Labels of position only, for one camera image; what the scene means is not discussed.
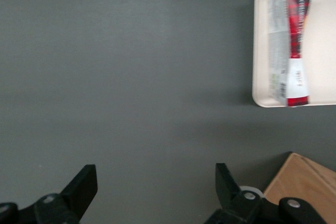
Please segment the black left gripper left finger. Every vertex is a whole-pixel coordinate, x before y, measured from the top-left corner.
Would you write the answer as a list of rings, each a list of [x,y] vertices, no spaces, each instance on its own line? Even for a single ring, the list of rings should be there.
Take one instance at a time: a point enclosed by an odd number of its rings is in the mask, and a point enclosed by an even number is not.
[[[37,223],[79,223],[98,191],[96,166],[85,165],[60,192],[34,203]]]

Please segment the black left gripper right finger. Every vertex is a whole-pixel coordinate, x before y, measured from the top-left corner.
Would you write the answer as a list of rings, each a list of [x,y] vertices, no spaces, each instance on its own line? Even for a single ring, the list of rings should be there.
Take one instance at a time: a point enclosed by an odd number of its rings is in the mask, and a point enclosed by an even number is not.
[[[221,208],[207,223],[278,223],[275,204],[253,187],[239,187],[224,163],[215,166],[215,188]]]

